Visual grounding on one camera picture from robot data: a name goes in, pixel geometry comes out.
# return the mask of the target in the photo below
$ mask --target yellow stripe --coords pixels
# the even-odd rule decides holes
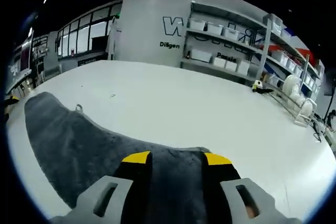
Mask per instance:
[[[146,152],[139,152],[139,153],[133,153],[126,158],[124,158],[122,161],[127,163],[139,163],[139,164],[145,164],[146,159],[150,151]]]
[[[205,153],[205,156],[208,160],[209,165],[229,165],[232,164],[230,160],[225,157],[212,154],[212,153]]]

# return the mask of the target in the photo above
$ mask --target white wall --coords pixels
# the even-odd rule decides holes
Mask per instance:
[[[180,18],[186,27],[192,0],[123,0],[121,8],[120,55],[117,59],[141,61],[177,67],[183,54],[184,29],[180,36],[165,34],[163,17]],[[258,21],[267,13],[242,0],[195,0],[218,7],[232,9]],[[296,45],[297,37],[292,44]],[[178,49],[160,47],[160,42],[180,46]]]
[[[44,69],[52,69],[58,65],[57,53],[55,52],[55,41],[57,38],[57,31],[52,31],[48,35],[48,52],[44,56]]]

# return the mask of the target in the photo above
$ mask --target shelf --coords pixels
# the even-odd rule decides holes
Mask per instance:
[[[213,69],[213,70],[217,70],[217,71],[220,71],[220,72],[228,73],[228,74],[231,74],[233,76],[237,76],[237,77],[243,78],[245,80],[255,81],[255,78],[252,78],[250,76],[245,76],[243,74],[240,74],[240,73],[237,73],[237,72],[233,72],[233,71],[228,70],[226,68],[217,67],[217,66],[214,66],[214,65],[212,65],[210,63],[202,62],[202,61],[199,61],[199,60],[185,59],[184,58],[184,59],[181,60],[181,63],[186,63],[186,64],[200,66],[200,67],[205,67],[205,68],[210,68],[210,69]]]
[[[216,6],[206,5],[192,1],[192,11],[229,19],[240,25],[246,26],[254,30],[258,30],[262,35],[265,35],[267,31],[267,26],[262,22],[259,22],[244,14],[237,13],[227,8],[219,8]],[[293,55],[293,57],[295,57],[302,65],[305,65],[306,58],[295,47],[287,43],[283,38],[271,32],[271,41],[278,44],[285,51]],[[320,79],[318,72],[309,62],[308,62],[308,71],[313,76]]]
[[[216,6],[206,5],[192,1],[192,11],[229,19],[238,24],[247,26],[255,30],[267,29],[267,26],[264,25],[263,23],[230,9],[223,9]]]
[[[266,58],[267,60],[275,63],[277,66],[279,66],[282,70],[285,70],[286,73],[288,74],[294,74],[294,72],[290,71],[288,68],[286,68],[285,66],[281,65],[279,61],[277,61],[276,59],[272,58],[271,56],[267,56]],[[306,83],[303,83],[303,85],[305,85],[307,87],[307,89],[309,89],[310,91],[312,91],[312,89],[306,84]]]
[[[285,70],[286,73],[289,74],[294,74],[294,72],[290,71],[288,68],[286,68],[285,66],[281,65],[279,61],[277,61],[276,59],[272,58],[271,56],[267,56],[266,58],[269,61],[272,61],[273,63],[275,63],[277,66],[279,66],[282,70]]]
[[[201,36],[205,36],[205,37],[211,37],[211,38],[215,38],[215,39],[222,40],[222,41],[225,41],[225,42],[229,42],[229,43],[234,44],[235,46],[238,46],[240,48],[247,49],[248,51],[253,52],[255,54],[260,54],[260,55],[263,54],[262,50],[260,50],[258,48],[255,48],[255,47],[252,47],[250,45],[241,43],[237,40],[226,38],[222,35],[211,34],[207,31],[201,31],[201,30],[196,30],[196,29],[191,29],[191,28],[186,28],[186,31],[188,33],[191,33],[191,34],[197,34],[197,35],[201,35]]]
[[[302,65],[305,65],[306,63],[305,57],[295,47],[292,47],[290,44],[288,44],[283,38],[272,32],[271,41],[278,44],[285,51],[287,51],[289,54],[295,57]],[[315,77],[320,78],[316,69],[310,63],[308,63],[308,71],[312,73]]]

